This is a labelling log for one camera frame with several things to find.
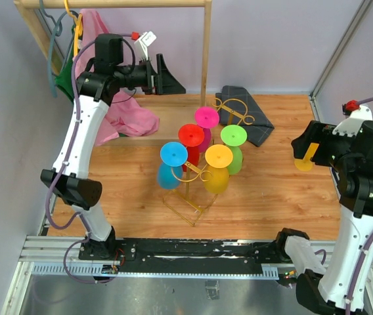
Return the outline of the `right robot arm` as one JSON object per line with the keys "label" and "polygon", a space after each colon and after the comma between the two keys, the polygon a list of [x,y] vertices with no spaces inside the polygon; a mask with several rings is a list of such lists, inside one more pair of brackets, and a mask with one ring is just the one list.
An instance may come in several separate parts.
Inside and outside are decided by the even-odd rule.
{"label": "right robot arm", "polygon": [[373,121],[342,135],[335,125],[312,121],[292,148],[296,159],[309,158],[338,174],[339,236],[327,266],[315,255],[308,235],[289,228],[277,234],[274,255],[294,264],[301,306],[315,314],[364,314],[373,260]]}

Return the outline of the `yellow hanger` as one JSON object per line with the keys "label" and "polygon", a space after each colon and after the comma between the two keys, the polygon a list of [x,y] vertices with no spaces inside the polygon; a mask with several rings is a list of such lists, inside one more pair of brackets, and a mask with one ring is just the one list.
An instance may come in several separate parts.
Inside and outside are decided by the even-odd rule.
{"label": "yellow hanger", "polygon": [[83,15],[73,13],[69,8],[68,0],[64,0],[64,8],[74,22],[73,56],[76,57],[79,52],[79,40],[83,35]]}

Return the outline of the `green garment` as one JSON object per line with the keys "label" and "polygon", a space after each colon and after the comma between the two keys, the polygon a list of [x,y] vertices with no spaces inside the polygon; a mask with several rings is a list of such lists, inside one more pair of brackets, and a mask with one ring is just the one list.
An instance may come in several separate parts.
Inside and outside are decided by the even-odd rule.
{"label": "green garment", "polygon": [[[66,56],[64,58],[64,65],[60,73],[55,77],[55,86],[70,100],[74,101],[74,92],[72,88],[72,64],[73,64],[73,52],[74,52],[74,38],[71,38],[70,43],[66,49]],[[88,60],[91,55],[88,51],[83,53],[83,56],[79,58],[76,65],[76,77],[78,77],[86,68]]]}

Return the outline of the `green wine glass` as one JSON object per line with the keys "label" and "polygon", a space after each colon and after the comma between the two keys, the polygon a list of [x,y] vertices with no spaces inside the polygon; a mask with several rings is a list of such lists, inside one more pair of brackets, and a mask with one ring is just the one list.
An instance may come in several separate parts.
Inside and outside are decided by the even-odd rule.
{"label": "green wine glass", "polygon": [[247,137],[246,130],[239,125],[227,125],[221,130],[221,140],[233,154],[233,160],[227,167],[229,175],[239,173],[242,168],[243,153],[240,147],[247,141]]}

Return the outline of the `blue-grey hanger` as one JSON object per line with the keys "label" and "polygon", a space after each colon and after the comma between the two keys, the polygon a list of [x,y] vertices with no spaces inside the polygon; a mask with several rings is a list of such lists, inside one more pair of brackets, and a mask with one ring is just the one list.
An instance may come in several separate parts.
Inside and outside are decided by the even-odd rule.
{"label": "blue-grey hanger", "polygon": [[64,29],[62,25],[62,19],[67,15],[67,13],[63,12],[56,20],[52,15],[46,12],[44,1],[42,0],[39,1],[39,10],[40,10],[41,16],[51,20],[54,26],[53,30],[51,31],[50,43],[49,43],[49,48],[47,52],[47,79],[48,79],[50,92],[52,96],[56,98],[58,94],[57,94],[57,86],[55,83],[55,77],[57,77],[58,75],[55,74],[55,72],[53,71],[53,51],[56,45],[56,38],[62,35],[62,31]]}

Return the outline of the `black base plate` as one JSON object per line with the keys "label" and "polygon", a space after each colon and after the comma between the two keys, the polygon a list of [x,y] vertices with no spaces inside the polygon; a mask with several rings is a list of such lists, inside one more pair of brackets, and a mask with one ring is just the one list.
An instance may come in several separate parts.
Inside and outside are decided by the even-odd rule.
{"label": "black base plate", "polygon": [[276,241],[168,238],[88,241],[79,259],[121,261],[122,272],[203,275],[259,274],[263,264],[291,262]]}

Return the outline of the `pink wine glass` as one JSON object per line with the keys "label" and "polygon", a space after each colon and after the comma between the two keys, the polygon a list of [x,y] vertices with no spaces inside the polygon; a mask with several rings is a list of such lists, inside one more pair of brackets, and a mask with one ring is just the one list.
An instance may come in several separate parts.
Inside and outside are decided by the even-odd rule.
{"label": "pink wine glass", "polygon": [[210,145],[212,134],[211,129],[219,124],[219,114],[216,109],[207,106],[198,108],[194,114],[198,126],[203,129],[204,140],[198,146],[199,152],[203,153]]}

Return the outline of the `wooden clothes rack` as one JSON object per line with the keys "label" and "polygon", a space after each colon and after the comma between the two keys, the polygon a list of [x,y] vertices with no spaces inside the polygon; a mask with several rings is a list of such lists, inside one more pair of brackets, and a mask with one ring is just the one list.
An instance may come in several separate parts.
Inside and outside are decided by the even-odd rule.
{"label": "wooden clothes rack", "polygon": [[[50,34],[40,20],[39,1],[15,1],[18,12],[31,31],[39,48],[47,58]],[[73,9],[116,9],[116,8],[202,8],[204,10],[204,31],[202,40],[201,90],[199,95],[138,96],[138,102],[160,119],[158,131],[148,136],[123,136],[109,140],[105,146],[157,146],[177,139],[177,130],[182,123],[194,116],[194,111],[206,105],[208,76],[209,39],[211,26],[211,1],[70,1]],[[54,49],[53,71],[62,66],[62,59]]]}

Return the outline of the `aluminium frame rail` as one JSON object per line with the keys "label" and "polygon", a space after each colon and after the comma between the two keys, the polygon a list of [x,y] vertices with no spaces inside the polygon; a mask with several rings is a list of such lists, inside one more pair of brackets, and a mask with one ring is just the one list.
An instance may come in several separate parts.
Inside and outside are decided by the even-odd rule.
{"label": "aluminium frame rail", "polygon": [[315,314],[364,314],[372,257],[373,233],[360,232],[336,242],[311,241],[289,228],[272,241],[28,236],[2,313],[19,312],[36,265],[46,274],[97,285],[122,276],[257,279],[267,277],[270,267],[291,264],[301,306]]}

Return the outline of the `grey folded cloth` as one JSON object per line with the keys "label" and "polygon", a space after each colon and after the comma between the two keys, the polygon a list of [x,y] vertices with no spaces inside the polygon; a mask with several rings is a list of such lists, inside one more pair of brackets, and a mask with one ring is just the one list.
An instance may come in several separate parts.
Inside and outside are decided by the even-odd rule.
{"label": "grey folded cloth", "polygon": [[225,85],[221,89],[221,92],[215,94],[215,97],[217,98],[215,102],[216,105],[235,98],[241,100],[248,107],[246,110],[241,102],[235,100],[225,103],[226,106],[237,111],[241,115],[252,116],[254,118],[253,120],[248,117],[245,121],[240,123],[240,126],[242,126],[248,134],[248,142],[251,142],[254,146],[260,147],[274,131],[274,125],[263,113],[253,96],[244,87]]}

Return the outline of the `red wine glass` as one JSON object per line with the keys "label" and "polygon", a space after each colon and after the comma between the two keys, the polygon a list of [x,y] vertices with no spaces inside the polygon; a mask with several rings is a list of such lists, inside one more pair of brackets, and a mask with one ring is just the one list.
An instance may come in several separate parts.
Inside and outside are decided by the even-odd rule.
{"label": "red wine glass", "polygon": [[197,167],[200,160],[199,145],[204,141],[203,129],[195,124],[183,125],[179,129],[178,138],[181,144],[186,147],[187,161]]}

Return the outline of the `pink garment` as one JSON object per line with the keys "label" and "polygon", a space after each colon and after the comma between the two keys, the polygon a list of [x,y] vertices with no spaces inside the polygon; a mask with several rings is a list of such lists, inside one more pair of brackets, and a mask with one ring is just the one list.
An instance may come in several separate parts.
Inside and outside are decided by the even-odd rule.
{"label": "pink garment", "polygon": [[[108,28],[98,11],[82,9],[83,35],[79,40],[81,47],[92,42]],[[139,103],[125,91],[118,92],[100,124],[95,146],[125,135],[128,137],[148,136],[158,131],[160,119],[150,110],[142,108]]]}

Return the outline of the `blue wine glass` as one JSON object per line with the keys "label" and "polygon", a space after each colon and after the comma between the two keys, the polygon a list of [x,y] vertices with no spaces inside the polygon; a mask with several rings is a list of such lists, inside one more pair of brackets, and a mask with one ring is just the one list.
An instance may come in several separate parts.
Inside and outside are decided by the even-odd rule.
{"label": "blue wine glass", "polygon": [[187,161],[187,149],[180,142],[168,142],[160,150],[162,160],[158,169],[157,182],[161,188],[177,188],[183,176],[183,165]]}

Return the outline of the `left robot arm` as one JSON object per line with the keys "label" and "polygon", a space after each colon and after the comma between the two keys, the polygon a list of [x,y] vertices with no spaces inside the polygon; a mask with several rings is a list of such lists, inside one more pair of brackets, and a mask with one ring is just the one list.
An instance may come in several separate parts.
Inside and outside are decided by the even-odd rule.
{"label": "left robot arm", "polygon": [[[51,169],[44,169],[40,179],[48,188],[45,214],[50,225],[65,230],[79,218],[86,229],[81,240],[82,260],[111,260],[116,256],[118,242],[114,227],[106,219],[100,197],[102,184],[89,179],[89,163],[95,140],[114,96],[122,88],[140,88],[147,95],[179,95],[186,89],[168,70],[163,54],[156,56],[157,66],[149,59],[123,65],[123,45],[119,34],[103,33],[86,44],[74,58],[77,64],[84,52],[95,52],[80,74],[72,73],[74,107],[62,149]],[[74,214],[68,223],[58,225],[51,218],[50,198],[59,197]]]}

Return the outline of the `orange wine glass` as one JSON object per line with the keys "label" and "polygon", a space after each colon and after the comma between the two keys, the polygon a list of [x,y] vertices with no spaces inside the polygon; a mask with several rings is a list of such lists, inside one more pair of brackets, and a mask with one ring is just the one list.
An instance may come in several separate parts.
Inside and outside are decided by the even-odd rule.
{"label": "orange wine glass", "polygon": [[314,163],[311,161],[312,157],[316,153],[319,144],[311,143],[302,159],[295,159],[294,165],[299,171],[310,171],[313,168]]}
{"label": "orange wine glass", "polygon": [[233,161],[233,153],[225,145],[214,144],[205,152],[207,163],[206,172],[203,175],[204,187],[212,194],[223,193],[229,184],[229,171],[227,167]]}

